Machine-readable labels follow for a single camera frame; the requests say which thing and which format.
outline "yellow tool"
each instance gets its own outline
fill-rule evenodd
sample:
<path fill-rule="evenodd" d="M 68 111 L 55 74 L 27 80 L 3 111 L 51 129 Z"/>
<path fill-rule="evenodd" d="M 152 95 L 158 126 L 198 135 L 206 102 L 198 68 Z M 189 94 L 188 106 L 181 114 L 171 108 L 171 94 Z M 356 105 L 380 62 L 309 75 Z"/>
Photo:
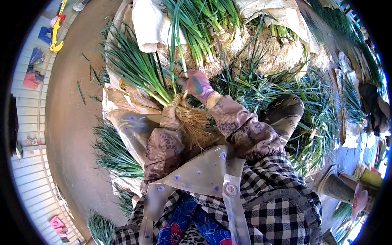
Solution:
<path fill-rule="evenodd" d="M 60 11 L 58 12 L 59 15 L 61 15 L 63 13 L 65 4 L 67 3 L 67 0 L 63 0 L 61 3 L 61 7 L 60 7 Z M 59 43 L 59 45 L 56 46 L 56 37 L 57 37 L 57 31 L 60 28 L 60 17 L 57 17 L 57 21 L 53 26 L 53 31 L 52 31 L 52 44 L 50 45 L 50 51 L 53 51 L 55 53 L 57 53 L 58 51 L 60 51 L 60 49 L 63 47 L 64 41 L 61 41 Z"/>

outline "work glove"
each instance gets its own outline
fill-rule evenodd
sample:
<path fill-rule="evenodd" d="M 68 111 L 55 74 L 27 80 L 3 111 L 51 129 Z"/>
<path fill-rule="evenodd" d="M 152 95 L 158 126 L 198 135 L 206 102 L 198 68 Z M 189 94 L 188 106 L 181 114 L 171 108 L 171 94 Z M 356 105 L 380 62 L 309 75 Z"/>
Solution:
<path fill-rule="evenodd" d="M 180 120 L 176 117 L 176 108 L 181 101 L 181 94 L 175 94 L 173 101 L 170 102 L 162 111 L 161 127 L 179 129 L 181 127 Z"/>
<path fill-rule="evenodd" d="M 179 78 L 177 83 L 181 85 L 184 92 L 194 96 L 201 103 L 206 104 L 210 95 L 216 93 L 211 87 L 210 81 L 201 71 L 187 71 L 188 79 Z"/>

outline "dirt floor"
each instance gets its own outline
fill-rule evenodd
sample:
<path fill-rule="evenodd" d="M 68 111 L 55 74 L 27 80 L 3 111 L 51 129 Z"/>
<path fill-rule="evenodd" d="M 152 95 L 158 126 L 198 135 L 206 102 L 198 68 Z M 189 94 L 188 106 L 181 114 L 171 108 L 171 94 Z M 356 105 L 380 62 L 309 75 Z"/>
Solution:
<path fill-rule="evenodd" d="M 103 39 L 100 31 L 105 27 L 104 18 L 115 14 L 121 2 L 94 0 L 79 13 L 57 55 L 48 88 L 45 128 L 50 169 L 75 217 L 74 224 L 86 240 L 91 236 L 86 226 L 90 210 L 97 210 L 117 225 L 127 221 L 118 210 L 107 171 L 94 163 L 91 128 L 97 126 L 96 117 L 102 117 L 102 106 L 89 98 L 102 97 L 102 89 L 89 82 L 89 65 L 96 72 L 102 69 L 96 45 Z M 80 82 L 86 105 L 76 81 Z"/>

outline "camouflage sleeve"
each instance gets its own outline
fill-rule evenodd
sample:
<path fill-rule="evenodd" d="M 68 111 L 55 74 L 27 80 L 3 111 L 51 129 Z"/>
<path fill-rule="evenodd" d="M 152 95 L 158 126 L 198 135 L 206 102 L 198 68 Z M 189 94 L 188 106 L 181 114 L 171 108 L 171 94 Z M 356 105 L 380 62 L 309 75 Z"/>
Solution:
<path fill-rule="evenodd" d="M 181 154 L 185 148 L 182 137 L 181 130 L 155 128 L 152 131 L 146 148 L 142 194 L 147 192 L 149 183 L 162 179 L 181 165 Z"/>
<path fill-rule="evenodd" d="M 216 120 L 219 131 L 234 145 L 237 155 L 248 163 L 267 155 L 284 153 L 275 130 L 259 122 L 256 114 L 251 114 L 230 96 L 222 97 L 209 113 Z"/>

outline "leopard print fabric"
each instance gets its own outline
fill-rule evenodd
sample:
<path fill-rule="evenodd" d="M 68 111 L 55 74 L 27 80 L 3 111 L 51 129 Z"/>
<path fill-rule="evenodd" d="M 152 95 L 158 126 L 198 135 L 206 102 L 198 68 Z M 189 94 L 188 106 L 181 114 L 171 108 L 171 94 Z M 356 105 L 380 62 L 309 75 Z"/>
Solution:
<path fill-rule="evenodd" d="M 201 235 L 193 223 L 190 223 L 179 244 L 206 245 L 207 240 Z"/>

